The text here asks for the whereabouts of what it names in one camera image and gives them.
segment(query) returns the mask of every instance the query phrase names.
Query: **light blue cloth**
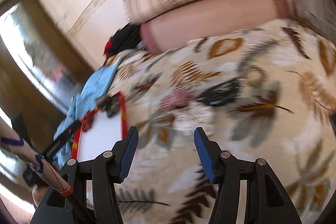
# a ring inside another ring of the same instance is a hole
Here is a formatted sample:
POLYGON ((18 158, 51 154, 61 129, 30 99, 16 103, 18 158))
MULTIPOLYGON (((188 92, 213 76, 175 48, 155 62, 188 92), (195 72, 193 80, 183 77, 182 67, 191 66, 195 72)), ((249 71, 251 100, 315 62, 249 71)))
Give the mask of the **light blue cloth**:
MULTIPOLYGON (((91 111, 96 107, 95 99, 107 93, 121 62, 122 59, 113 66, 102 67, 90 76, 82 92, 73 99, 72 106, 69 108, 66 118, 57 128, 54 140, 56 140, 56 138, 61 135, 74 121, 80 120, 86 112, 91 111)), ((63 165, 70 159, 71 150, 71 144, 70 142, 67 142, 67 144, 64 145, 54 156, 53 164, 62 168, 63 165)))

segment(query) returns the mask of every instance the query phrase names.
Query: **white board surface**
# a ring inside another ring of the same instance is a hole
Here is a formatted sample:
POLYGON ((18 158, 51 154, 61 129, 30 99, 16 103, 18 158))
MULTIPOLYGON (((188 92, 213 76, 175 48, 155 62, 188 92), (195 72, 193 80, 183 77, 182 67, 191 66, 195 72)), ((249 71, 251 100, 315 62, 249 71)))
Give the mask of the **white board surface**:
POLYGON ((121 113, 108 118, 106 112, 97 112, 92 127, 82 132, 79 139, 77 160, 93 160, 101 153, 111 150, 122 140, 121 113))

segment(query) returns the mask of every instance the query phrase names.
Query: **metal screw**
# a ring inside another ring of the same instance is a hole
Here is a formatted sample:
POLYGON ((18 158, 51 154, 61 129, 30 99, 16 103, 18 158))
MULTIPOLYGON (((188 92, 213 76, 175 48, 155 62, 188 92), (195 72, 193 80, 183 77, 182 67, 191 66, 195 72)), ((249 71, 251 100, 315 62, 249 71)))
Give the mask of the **metal screw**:
POLYGON ((70 160, 68 160, 68 162, 67 162, 67 164, 70 165, 70 166, 74 165, 75 163, 76 163, 76 160, 75 160, 75 159, 70 159, 70 160))
POLYGON ((105 151, 104 154, 103 154, 104 158, 110 158, 110 157, 112 157, 112 155, 113 155, 113 153, 111 151, 105 151))
POLYGON ((228 158, 230 158, 231 154, 229 152, 224 151, 220 154, 220 156, 222 158, 228 159, 228 158))
POLYGON ((266 160, 264 160, 264 159, 258 159, 257 163, 259 163, 260 165, 266 165, 266 160))

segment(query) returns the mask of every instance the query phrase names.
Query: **pink cushion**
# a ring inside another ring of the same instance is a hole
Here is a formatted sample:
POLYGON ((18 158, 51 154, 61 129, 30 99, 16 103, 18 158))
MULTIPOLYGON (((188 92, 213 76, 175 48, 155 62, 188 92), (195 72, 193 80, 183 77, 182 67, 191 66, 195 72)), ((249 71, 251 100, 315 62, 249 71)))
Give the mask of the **pink cushion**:
POLYGON ((161 53, 192 39, 253 29, 288 15, 285 0, 200 0, 142 24, 140 35, 150 52, 161 53))

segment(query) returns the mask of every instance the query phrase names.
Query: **floral bedsheet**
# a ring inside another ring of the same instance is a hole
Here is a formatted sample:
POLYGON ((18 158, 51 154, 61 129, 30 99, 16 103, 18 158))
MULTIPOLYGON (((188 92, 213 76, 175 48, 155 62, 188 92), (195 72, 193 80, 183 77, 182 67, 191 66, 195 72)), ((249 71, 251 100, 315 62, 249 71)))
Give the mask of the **floral bedsheet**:
MULTIPOLYGON (((235 79, 236 101, 214 108, 216 130, 209 138, 238 159, 266 159, 303 223, 313 223, 336 188, 329 122, 336 109, 335 67, 333 44, 280 19, 160 55, 131 55, 109 90, 125 95, 128 125, 139 130, 129 176, 115 185, 124 222, 208 223, 217 187, 204 175, 193 137, 173 130, 174 117, 160 109, 160 100, 176 86, 199 94, 235 79)), ((243 223, 243 206, 238 219, 243 223)))

